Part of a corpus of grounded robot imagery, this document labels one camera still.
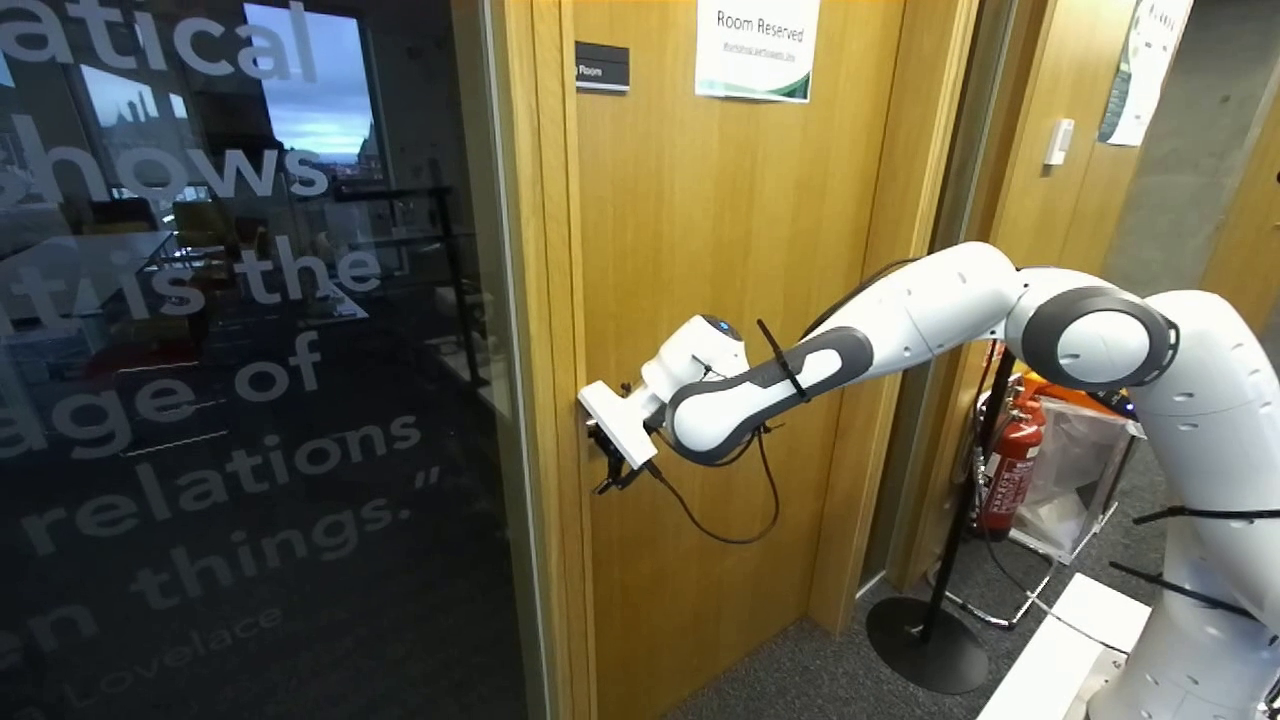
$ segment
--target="robotic arm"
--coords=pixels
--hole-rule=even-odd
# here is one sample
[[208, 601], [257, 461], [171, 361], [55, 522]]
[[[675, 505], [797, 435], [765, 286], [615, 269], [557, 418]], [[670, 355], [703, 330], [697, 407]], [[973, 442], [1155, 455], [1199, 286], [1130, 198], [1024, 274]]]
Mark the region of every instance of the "robotic arm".
[[836, 304], [797, 348], [748, 368], [719, 318], [690, 318], [615, 394], [579, 388], [587, 425], [631, 473], [666, 432], [697, 463], [726, 463], [754, 432], [844, 383], [1005, 340], [1068, 388], [1130, 388], [1180, 514], [1165, 575], [1246, 617], [1165, 591], [1130, 667], [1091, 716], [1241, 716], [1280, 670], [1280, 418], [1278, 370], [1250, 325], [1209, 291], [1138, 299], [1068, 269], [1011, 269], [992, 245], [911, 259]]

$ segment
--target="glass wall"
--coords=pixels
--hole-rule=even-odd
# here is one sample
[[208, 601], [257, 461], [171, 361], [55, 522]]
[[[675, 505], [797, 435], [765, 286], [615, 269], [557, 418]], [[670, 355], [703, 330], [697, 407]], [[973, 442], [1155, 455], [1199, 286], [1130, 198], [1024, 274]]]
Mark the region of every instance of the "glass wall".
[[0, 716], [525, 716], [440, 0], [0, 0]]

